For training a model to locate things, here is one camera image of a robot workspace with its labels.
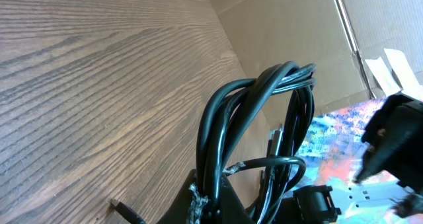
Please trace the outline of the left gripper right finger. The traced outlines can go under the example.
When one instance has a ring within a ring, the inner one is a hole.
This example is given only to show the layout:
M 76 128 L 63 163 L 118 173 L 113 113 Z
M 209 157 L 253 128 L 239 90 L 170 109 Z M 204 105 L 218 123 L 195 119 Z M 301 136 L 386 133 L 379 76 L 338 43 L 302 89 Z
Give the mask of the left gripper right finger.
M 254 224 L 226 176 L 221 177 L 218 210 L 219 224 Z

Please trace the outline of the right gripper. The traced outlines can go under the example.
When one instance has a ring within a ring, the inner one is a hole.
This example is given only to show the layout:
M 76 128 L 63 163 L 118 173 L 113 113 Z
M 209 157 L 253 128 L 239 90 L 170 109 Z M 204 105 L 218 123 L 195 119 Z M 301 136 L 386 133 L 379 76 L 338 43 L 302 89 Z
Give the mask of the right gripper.
M 367 123 L 361 142 L 369 147 L 354 183 L 387 171 L 399 180 L 399 186 L 413 190 L 394 205 L 395 214 L 399 217 L 421 214 L 422 101 L 403 93 L 388 96 Z

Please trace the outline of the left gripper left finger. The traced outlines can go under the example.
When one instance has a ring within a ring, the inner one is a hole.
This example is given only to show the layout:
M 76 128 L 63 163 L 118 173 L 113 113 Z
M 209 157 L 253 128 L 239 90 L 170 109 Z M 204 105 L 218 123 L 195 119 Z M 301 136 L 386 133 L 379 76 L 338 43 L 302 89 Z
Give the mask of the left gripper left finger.
M 189 172 L 182 188 L 158 224 L 200 224 L 205 207 L 205 197 L 196 185 L 196 170 Z

